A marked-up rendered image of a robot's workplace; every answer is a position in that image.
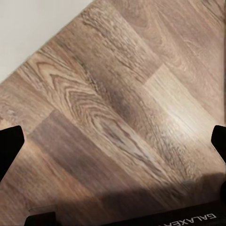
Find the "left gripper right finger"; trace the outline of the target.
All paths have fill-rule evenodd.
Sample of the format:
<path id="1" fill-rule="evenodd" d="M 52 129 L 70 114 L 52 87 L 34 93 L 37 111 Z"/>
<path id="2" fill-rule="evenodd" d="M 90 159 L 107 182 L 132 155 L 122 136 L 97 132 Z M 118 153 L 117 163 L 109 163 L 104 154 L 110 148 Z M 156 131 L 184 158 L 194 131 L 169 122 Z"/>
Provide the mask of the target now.
<path id="1" fill-rule="evenodd" d="M 216 125 L 212 133 L 211 142 L 226 163 L 226 127 Z"/>

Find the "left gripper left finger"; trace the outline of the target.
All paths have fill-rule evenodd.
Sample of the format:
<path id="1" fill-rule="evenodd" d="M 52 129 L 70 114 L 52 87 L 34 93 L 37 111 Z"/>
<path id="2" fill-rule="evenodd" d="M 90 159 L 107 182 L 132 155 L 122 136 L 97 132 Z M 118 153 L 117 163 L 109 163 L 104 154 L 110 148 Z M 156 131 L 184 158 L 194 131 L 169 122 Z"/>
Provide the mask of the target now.
<path id="1" fill-rule="evenodd" d="M 23 145 L 24 133 L 20 125 L 0 130 L 0 182 Z"/>

